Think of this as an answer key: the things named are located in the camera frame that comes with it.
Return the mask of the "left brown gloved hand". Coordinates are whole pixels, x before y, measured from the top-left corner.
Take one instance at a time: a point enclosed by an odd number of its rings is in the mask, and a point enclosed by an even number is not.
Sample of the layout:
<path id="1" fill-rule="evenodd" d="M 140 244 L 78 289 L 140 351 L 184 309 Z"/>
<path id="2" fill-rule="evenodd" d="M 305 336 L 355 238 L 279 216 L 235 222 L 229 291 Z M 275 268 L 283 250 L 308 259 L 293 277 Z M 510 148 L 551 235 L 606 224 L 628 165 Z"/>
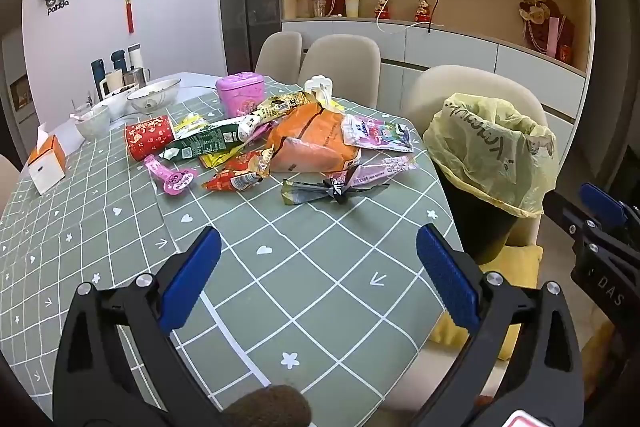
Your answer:
<path id="1" fill-rule="evenodd" d="M 229 426 L 308 427 L 311 407 L 305 397 L 287 385 L 271 385 L 237 399 L 222 412 Z"/>

